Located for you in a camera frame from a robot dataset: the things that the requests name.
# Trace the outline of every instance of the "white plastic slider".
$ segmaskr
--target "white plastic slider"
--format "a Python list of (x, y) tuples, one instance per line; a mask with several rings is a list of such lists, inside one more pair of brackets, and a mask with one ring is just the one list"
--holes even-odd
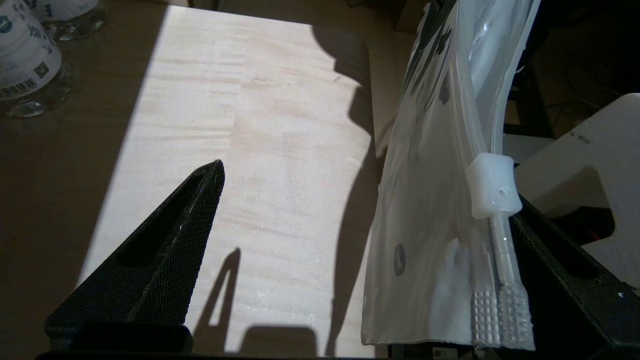
[(513, 175), (513, 159), (509, 156), (483, 152), (469, 164), (465, 173), (474, 218), (488, 218), (498, 211), (511, 216), (522, 209)]

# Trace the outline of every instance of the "light wood board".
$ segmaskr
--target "light wood board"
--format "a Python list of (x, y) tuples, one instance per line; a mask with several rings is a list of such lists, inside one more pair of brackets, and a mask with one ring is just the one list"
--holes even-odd
[[(334, 315), (344, 317), (335, 354), (373, 356), (360, 344), (360, 263), (377, 194), (363, 43), (117, 1), (102, 31), (61, 48), (74, 73), (69, 98), (0, 123), (0, 357), (47, 350), (45, 317), (218, 158), (227, 180), (186, 319), (195, 350), (324, 354), (335, 285)], [(205, 308), (236, 249), (225, 326)]]

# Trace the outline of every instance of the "clear plastic bag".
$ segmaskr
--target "clear plastic bag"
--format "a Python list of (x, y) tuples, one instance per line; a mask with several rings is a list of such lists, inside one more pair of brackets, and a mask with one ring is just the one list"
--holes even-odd
[(363, 343), (534, 348), (508, 222), (522, 205), (499, 154), (538, 3), (426, 8), (379, 189)]

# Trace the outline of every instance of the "plastic water bottle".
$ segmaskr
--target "plastic water bottle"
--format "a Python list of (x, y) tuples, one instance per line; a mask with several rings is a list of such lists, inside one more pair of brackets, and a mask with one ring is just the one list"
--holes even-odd
[(22, 0), (0, 0), (0, 111), (30, 117), (59, 105), (71, 76), (53, 39)]
[(54, 40), (91, 36), (107, 21), (104, 0), (24, 0)]

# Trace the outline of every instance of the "textured mesh surface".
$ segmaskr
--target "textured mesh surface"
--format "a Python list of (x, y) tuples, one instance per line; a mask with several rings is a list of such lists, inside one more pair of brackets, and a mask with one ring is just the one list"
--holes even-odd
[(135, 321), (184, 323), (202, 256), (218, 206), (220, 186), (210, 186), (194, 204), (191, 217), (169, 248), (150, 284)]

